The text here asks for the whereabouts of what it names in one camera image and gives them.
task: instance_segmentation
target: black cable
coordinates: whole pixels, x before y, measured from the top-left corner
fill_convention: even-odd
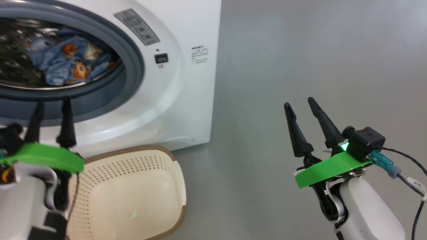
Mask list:
[[[419,161],[417,161],[415,158],[413,158],[413,157],[411,157],[411,156],[409,156],[409,155],[407,155],[406,153],[403,153],[403,152],[401,152],[401,151],[398,151],[398,150],[394,150],[394,149],[391,149],[391,148],[386,148],[386,147],[383,147],[383,150],[386,150],[386,151],[390,151],[390,152],[395,152],[395,153],[398,153],[398,154],[400,154],[400,155],[402,155],[402,156],[404,156],[404,157],[406,157],[406,158],[409,158],[409,159],[411,159],[411,161],[413,161],[419,168],[421,168],[422,170],[423,170],[423,172],[424,172],[424,174],[427,176],[427,170],[425,169],[425,167],[419,162]],[[418,194],[420,194],[421,193],[421,191],[420,190],[418,190],[416,187],[414,187],[414,186],[412,186],[412,184],[410,184],[404,177],[402,177],[400,174],[398,174],[398,177],[402,180],[402,181],[404,181],[404,183],[406,184],[406,185],[408,185],[409,187],[411,187],[415,192],[417,192]],[[411,236],[411,240],[415,240],[415,229],[417,228],[417,223],[418,223],[418,219],[420,218],[420,215],[421,215],[421,211],[423,210],[423,207],[424,207],[424,200],[423,201],[421,201],[421,204],[420,204],[420,207],[418,208],[418,211],[417,211],[417,214],[415,215],[415,220],[414,220],[414,225],[412,225],[412,236]]]
[[[421,215],[421,210],[423,210],[425,201],[421,201],[420,207],[418,208],[417,215],[415,215],[414,225],[412,225],[412,237],[411,240],[415,240],[415,229],[417,228],[418,219]]]
[[[397,174],[397,177],[400,178],[400,180],[402,180],[406,185],[408,185],[410,188],[412,188],[412,190],[414,190],[416,193],[418,193],[419,195],[421,195],[422,197],[424,197],[424,193],[421,192],[420,190],[418,190],[418,188],[414,187],[410,182],[408,182],[408,180],[406,180],[402,175]]]
[[[411,159],[419,168],[421,168],[422,170],[423,170],[423,172],[424,172],[424,174],[427,176],[427,170],[425,169],[425,167],[420,163],[420,162],[418,162],[415,158],[413,158],[413,157],[411,157],[411,156],[409,156],[409,155],[407,155],[406,153],[403,153],[403,152],[401,152],[401,151],[398,151],[398,150],[394,150],[394,149],[391,149],[391,148],[386,148],[386,147],[383,147],[383,150],[386,150],[386,151],[390,151],[390,152],[395,152],[395,153],[398,153],[398,154],[400,154],[400,155],[402,155],[402,156],[404,156],[404,157],[406,157],[406,158],[409,158],[409,159]]]
[[[77,199],[77,193],[78,193],[78,190],[79,190],[79,185],[80,185],[80,177],[79,177],[79,173],[77,173],[76,191],[74,192],[73,202],[71,203],[70,213],[68,214],[68,222],[70,222],[71,215],[73,214],[73,210],[74,210],[74,205],[76,204],[76,199]]]

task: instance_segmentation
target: gray floor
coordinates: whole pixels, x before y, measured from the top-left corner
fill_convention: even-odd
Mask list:
[[[420,0],[223,0],[211,142],[174,152],[188,207],[166,239],[335,239],[314,192],[295,184],[302,160],[283,104],[292,103],[323,159],[309,96],[338,128],[371,126],[387,146],[424,156],[427,111],[417,103],[427,100],[426,12]],[[425,181],[390,156],[404,176]],[[409,239],[420,199],[374,166],[366,179]],[[426,212],[418,239],[427,236]]]

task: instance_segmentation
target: warning label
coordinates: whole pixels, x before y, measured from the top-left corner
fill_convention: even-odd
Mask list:
[[[114,16],[132,30],[144,45],[160,42],[153,30],[133,9],[118,12]]]
[[[199,64],[208,61],[209,48],[205,46],[197,46],[191,48],[192,64]]]

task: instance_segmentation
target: button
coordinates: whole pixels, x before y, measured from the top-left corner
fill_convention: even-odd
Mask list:
[[[164,63],[167,62],[167,53],[163,53],[163,54],[159,54],[159,55],[155,55],[154,58],[156,59],[156,63]]]

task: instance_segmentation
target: green led light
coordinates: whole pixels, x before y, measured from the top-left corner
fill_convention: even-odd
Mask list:
[[[347,151],[347,147],[348,147],[348,143],[345,143],[345,144],[341,145],[341,148],[342,148],[344,151]]]

